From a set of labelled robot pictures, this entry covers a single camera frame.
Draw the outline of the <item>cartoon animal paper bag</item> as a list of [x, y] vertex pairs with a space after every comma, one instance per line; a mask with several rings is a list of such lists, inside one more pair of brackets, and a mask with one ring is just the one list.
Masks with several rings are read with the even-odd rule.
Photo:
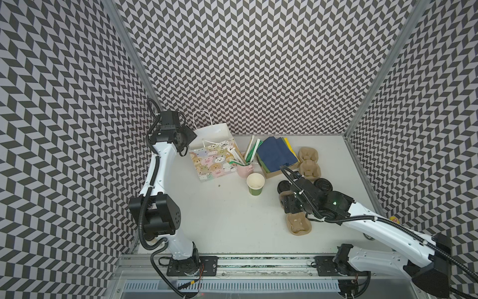
[[233, 163], [239, 154], [239, 148], [226, 123], [214, 123], [211, 114], [209, 124], [199, 127], [196, 123], [197, 110], [192, 114], [196, 138], [189, 145], [189, 155], [201, 182], [237, 172]]

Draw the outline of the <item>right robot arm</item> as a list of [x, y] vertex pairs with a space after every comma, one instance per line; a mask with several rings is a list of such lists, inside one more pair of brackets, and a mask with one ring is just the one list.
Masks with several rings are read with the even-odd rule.
[[338, 191], [325, 192], [287, 166], [281, 172], [290, 183], [291, 194], [283, 200], [285, 213], [305, 213], [319, 223], [344, 225], [388, 246], [389, 252], [367, 251], [352, 244], [339, 246], [332, 263], [338, 273], [378, 272], [401, 276], [436, 298], [450, 295], [470, 298], [451, 285], [451, 268], [461, 269], [471, 280], [478, 275], [453, 257], [452, 239], [444, 234], [420, 233], [395, 223]]

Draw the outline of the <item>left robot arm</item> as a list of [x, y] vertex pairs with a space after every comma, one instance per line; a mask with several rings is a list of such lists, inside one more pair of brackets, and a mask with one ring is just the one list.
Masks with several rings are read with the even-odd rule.
[[197, 135], [188, 127], [184, 113], [162, 111], [151, 99], [146, 105], [154, 117], [145, 136], [151, 163], [139, 195], [129, 201], [129, 211], [143, 249], [169, 249], [169, 275], [193, 276], [201, 269], [199, 253], [193, 241], [179, 231], [180, 208], [167, 193], [167, 186], [175, 157], [185, 156]]

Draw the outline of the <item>pulp cup carrier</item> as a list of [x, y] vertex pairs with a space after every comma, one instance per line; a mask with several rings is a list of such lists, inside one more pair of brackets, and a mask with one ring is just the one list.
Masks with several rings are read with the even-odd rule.
[[306, 213], [297, 207], [297, 200], [292, 191], [283, 191], [279, 195], [280, 204], [286, 214], [286, 226], [295, 236], [309, 234], [312, 231], [310, 220]]

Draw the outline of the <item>black cup lid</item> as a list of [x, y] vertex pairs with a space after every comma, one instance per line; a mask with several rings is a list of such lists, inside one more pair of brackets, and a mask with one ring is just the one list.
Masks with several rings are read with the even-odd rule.
[[320, 189], [324, 193], [329, 193], [333, 191], [333, 185], [331, 182], [325, 178], [318, 178], [314, 181], [316, 188]]

